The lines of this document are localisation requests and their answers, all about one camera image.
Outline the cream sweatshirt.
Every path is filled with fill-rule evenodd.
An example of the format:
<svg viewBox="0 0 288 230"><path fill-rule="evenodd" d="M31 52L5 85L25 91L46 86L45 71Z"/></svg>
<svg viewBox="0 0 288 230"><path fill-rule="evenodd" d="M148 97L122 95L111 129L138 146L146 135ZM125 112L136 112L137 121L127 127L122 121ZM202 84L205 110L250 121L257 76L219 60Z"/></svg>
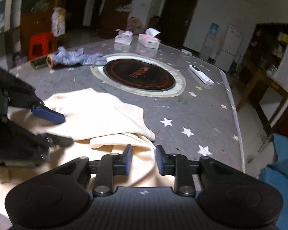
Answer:
<svg viewBox="0 0 288 230"><path fill-rule="evenodd" d="M52 125L35 117L29 110L13 110L8 118L31 133L67 136L74 140L74 144L68 148L52 149L49 162L38 168L0 168L2 215L7 213L4 201L8 192L18 184L81 156L98 160L105 154L122 153L127 145L134 148L131 173L116 176L116 186L173 186L172 176L161 176L158 172L153 145L156 137L146 126L141 107L92 88L54 94L45 104L64 114L65 122Z"/></svg>

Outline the black smartphone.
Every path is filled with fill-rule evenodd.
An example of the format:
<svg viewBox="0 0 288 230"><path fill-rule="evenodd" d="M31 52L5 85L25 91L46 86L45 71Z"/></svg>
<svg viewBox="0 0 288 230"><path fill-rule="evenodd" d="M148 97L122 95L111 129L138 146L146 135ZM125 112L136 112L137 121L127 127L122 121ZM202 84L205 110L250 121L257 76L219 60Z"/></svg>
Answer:
<svg viewBox="0 0 288 230"><path fill-rule="evenodd" d="M47 67L48 66L48 64L47 64L47 56L30 60L30 65L34 69L42 69L44 67Z"/></svg>

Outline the blue knit work glove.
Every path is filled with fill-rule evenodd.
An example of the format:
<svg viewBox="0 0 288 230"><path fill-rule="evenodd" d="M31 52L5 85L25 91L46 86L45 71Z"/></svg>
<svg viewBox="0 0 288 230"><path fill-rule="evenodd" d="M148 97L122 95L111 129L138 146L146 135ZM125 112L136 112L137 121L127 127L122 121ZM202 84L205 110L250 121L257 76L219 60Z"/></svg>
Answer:
<svg viewBox="0 0 288 230"><path fill-rule="evenodd" d="M107 59L101 53L86 54L83 48L79 48L77 51L70 51L60 46L57 52L47 56L46 62L48 67L53 69L57 65L67 67L77 64L85 66L105 66Z"/></svg>

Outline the red plastic stool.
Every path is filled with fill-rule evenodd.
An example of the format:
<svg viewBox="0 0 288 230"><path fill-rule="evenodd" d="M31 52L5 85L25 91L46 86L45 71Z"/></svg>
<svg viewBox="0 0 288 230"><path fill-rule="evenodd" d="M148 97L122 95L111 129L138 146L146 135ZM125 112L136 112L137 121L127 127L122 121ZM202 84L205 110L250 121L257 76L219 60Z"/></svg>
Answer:
<svg viewBox="0 0 288 230"><path fill-rule="evenodd" d="M29 40L28 60L33 60L55 51L56 40L51 32L35 34Z"/></svg>

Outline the round induction hotpot cooker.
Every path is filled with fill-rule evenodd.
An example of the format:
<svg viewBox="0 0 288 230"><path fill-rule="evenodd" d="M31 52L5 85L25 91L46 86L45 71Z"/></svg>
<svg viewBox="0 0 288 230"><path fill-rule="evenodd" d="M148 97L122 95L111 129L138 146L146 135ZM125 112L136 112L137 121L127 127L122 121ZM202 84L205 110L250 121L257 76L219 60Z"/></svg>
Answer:
<svg viewBox="0 0 288 230"><path fill-rule="evenodd" d="M143 97L171 98L183 93L185 77L169 64L134 53L105 56L105 66L91 67L92 74L117 89Z"/></svg>

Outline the white remote control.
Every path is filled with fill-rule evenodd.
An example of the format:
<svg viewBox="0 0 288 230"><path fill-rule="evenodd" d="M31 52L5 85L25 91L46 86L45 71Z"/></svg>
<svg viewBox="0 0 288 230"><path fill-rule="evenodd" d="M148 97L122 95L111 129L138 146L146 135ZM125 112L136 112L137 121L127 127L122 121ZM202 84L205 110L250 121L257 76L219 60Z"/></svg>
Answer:
<svg viewBox="0 0 288 230"><path fill-rule="evenodd" d="M214 82L204 72L202 72L201 69L199 69L197 66L190 64L188 67L190 71L192 71L192 73L195 74L195 76L197 76L204 84L208 86L214 85Z"/></svg>

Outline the white paper bag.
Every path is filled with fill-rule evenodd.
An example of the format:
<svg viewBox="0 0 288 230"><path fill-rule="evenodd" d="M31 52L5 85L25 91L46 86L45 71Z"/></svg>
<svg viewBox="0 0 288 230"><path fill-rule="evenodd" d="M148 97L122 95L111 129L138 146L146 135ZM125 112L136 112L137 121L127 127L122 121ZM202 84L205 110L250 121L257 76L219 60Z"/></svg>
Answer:
<svg viewBox="0 0 288 230"><path fill-rule="evenodd" d="M51 32L54 37L58 37L65 34L65 17L66 10L61 7L53 9L51 16Z"/></svg>

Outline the small pink tissue pack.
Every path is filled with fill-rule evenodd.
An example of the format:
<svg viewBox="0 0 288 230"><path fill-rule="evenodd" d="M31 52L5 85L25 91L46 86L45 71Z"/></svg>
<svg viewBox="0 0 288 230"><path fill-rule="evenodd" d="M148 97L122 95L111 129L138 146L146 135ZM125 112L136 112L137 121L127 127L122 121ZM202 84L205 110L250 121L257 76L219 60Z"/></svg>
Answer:
<svg viewBox="0 0 288 230"><path fill-rule="evenodd" d="M118 35L116 35L114 43L127 46L131 45L133 36L132 31L124 31L120 29L117 29L116 31L118 32Z"/></svg>

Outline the small teal packet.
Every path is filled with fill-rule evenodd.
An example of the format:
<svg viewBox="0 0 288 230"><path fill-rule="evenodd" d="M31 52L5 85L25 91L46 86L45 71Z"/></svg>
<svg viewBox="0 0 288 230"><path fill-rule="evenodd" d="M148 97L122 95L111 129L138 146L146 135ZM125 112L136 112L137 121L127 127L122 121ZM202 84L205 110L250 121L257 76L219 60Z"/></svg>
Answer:
<svg viewBox="0 0 288 230"><path fill-rule="evenodd" d="M181 52L184 54L184 55L192 55L192 52L191 51L187 51L186 49L182 49Z"/></svg>

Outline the blue sofa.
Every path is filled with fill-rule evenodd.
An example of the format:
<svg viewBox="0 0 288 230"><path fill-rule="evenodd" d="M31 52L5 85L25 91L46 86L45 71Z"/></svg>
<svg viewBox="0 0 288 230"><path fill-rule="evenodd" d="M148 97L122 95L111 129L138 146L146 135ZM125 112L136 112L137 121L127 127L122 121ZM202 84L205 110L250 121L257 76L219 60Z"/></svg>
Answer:
<svg viewBox="0 0 288 230"><path fill-rule="evenodd" d="M278 229L288 229L288 138L273 134L277 161L268 164L259 174L259 180L270 184L282 195L284 205L276 223Z"/></svg>

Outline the water dispenser with blue bottle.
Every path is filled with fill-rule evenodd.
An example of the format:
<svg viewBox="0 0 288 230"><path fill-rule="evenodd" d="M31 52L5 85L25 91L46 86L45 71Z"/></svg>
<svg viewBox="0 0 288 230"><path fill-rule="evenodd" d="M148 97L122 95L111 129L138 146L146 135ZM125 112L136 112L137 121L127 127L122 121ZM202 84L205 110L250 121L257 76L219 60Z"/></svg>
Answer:
<svg viewBox="0 0 288 230"><path fill-rule="evenodd" d="M199 58L204 61L208 61L210 55L213 52L213 49L216 45L217 34L218 34L219 25L216 23L211 23L210 29L206 38L203 42Z"/></svg>

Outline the dark wooden side table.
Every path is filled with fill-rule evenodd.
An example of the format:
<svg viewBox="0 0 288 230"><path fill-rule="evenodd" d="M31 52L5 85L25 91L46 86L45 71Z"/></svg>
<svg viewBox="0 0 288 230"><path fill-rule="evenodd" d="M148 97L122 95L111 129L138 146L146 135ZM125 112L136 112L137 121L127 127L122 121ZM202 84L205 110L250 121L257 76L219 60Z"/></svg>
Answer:
<svg viewBox="0 0 288 230"><path fill-rule="evenodd" d="M259 67L252 64L249 60L242 60L239 67L237 67L237 73L230 83L230 88L233 88L239 82L239 76L242 71L249 71L252 74L252 78L247 83L244 92L241 95L241 98L236 105L236 111L239 111L243 104L247 101L251 103L253 108L256 110L259 119L263 125L263 129L266 134L269 136L272 133L272 121L276 118L278 113L283 108L284 104L288 100L288 92L272 77L270 77L266 72L264 72ZM274 111L270 119L266 117L263 112L263 109L260 106L260 101L264 97L264 94L268 89L274 90L281 97L279 106Z"/></svg>

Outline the pink tissue box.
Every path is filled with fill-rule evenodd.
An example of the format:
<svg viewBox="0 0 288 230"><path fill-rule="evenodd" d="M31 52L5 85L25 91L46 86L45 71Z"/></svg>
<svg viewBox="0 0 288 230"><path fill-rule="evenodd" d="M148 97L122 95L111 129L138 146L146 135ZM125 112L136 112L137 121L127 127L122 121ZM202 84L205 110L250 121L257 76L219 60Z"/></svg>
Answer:
<svg viewBox="0 0 288 230"><path fill-rule="evenodd" d="M160 32L154 28L148 28L144 34L139 34L138 43L146 48L159 49L160 40L157 36Z"/></svg>

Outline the red patterned fan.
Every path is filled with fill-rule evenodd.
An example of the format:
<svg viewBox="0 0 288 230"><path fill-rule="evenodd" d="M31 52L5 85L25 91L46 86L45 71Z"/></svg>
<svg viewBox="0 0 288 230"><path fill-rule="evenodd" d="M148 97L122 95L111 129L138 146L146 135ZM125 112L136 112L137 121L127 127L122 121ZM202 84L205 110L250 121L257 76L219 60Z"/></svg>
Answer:
<svg viewBox="0 0 288 230"><path fill-rule="evenodd" d="M130 17L127 20L126 31L131 31L133 35L144 34L144 26L137 17Z"/></svg>

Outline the white refrigerator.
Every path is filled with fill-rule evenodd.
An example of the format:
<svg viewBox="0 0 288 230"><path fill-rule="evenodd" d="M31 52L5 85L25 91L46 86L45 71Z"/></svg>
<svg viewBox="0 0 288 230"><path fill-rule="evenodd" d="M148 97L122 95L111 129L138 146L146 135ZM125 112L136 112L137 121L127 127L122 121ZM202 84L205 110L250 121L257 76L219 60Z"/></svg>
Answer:
<svg viewBox="0 0 288 230"><path fill-rule="evenodd" d="M214 65L219 69L228 72L234 61L241 42L243 33L233 26L229 26L221 48L219 49Z"/></svg>

